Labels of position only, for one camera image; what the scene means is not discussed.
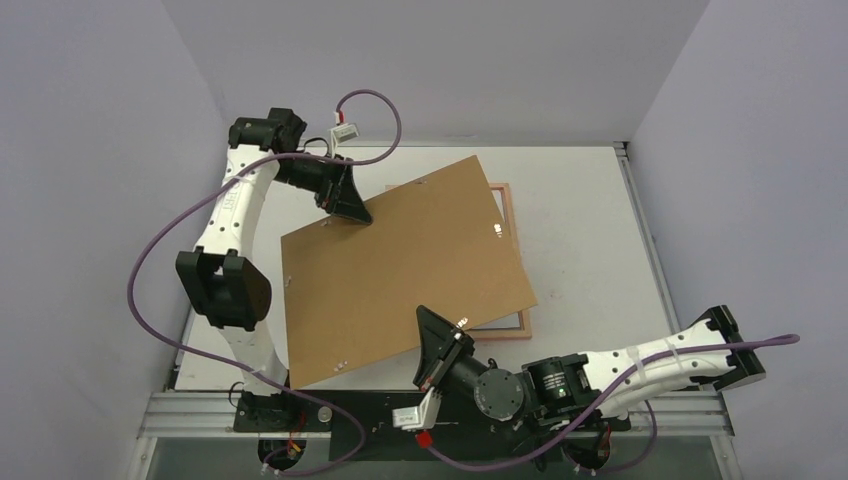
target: glass panel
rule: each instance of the glass panel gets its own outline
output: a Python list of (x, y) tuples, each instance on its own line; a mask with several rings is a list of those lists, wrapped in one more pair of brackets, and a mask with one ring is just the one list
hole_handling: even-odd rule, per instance
[[(626, 462), (642, 452), (646, 437), (622, 437), (612, 440), (610, 465)], [(159, 439), (151, 462), (148, 480), (205, 480), (274, 478), (260, 475), (260, 461), (255, 439)], [(329, 440), (311, 440), (309, 455), (297, 468), (309, 468), (326, 461)], [(468, 478), (469, 474), (438, 461), (432, 462), (351, 462), (309, 478), (403, 478), (452, 480)], [(486, 479), (575, 478), (573, 467), (557, 462), (548, 466), (544, 474), (532, 465), (522, 465), (485, 476)], [(592, 478), (581, 473), (579, 478)], [(605, 475), (615, 479), (686, 478), (688, 480), (720, 479), (709, 437), (660, 437), (653, 453), (642, 464), (625, 472)]]

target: white wall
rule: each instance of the white wall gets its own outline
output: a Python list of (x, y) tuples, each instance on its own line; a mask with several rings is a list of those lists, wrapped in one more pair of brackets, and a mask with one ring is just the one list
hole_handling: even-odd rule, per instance
[[(4, 1), (0, 69), (2, 476), (120, 478), (174, 355), (133, 322), (127, 276), (219, 181), (226, 127), (159, 2)], [(170, 335), (174, 255), (203, 221), (141, 279)]]
[(630, 145), (681, 322), (727, 303), (769, 378), (727, 394), (746, 478), (845, 478), (848, 4), (713, 0)]
[[(406, 140), (629, 139), (708, 0), (163, 0), (225, 119), (290, 106), (321, 134), (353, 88)], [(363, 134), (390, 139), (379, 102)]]

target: bolt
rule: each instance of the bolt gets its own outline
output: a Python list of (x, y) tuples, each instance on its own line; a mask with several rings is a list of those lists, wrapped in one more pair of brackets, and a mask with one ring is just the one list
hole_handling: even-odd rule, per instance
[(329, 407), (321, 407), (318, 409), (318, 421), (327, 423), (333, 418), (333, 411)]

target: cable tie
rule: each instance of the cable tie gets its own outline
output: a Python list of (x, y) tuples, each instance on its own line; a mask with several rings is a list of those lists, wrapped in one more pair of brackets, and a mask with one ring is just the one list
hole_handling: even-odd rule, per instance
[(639, 380), (642, 382), (642, 386), (644, 387), (648, 384), (648, 376), (645, 375), (645, 364), (642, 363), (642, 359), (639, 358), (639, 347), (627, 347), (627, 356), (633, 360), (634, 364), (636, 364), (636, 370), (639, 372)]
[(256, 186), (256, 180), (254, 180), (252, 178), (247, 178), (247, 177), (244, 177), (244, 176), (241, 176), (241, 175), (233, 175), (233, 178), (235, 178), (239, 182), (249, 183), (249, 184), (253, 185), (254, 187)]
[(683, 368), (683, 362), (680, 360), (680, 355), (677, 353), (677, 347), (675, 347), (673, 343), (669, 342), (667, 338), (664, 339), (664, 341), (668, 346), (668, 351), (674, 356), (674, 362), (677, 363), (677, 368), (680, 369), (681, 373), (685, 373), (686, 370)]

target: cardboard sheet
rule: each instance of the cardboard sheet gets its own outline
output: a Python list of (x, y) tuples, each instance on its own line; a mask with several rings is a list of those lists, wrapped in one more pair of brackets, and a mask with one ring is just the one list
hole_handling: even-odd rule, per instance
[(477, 157), (366, 205), (370, 226), (328, 217), (282, 237), (293, 388), (418, 347), (418, 305), (470, 329), (536, 304)]

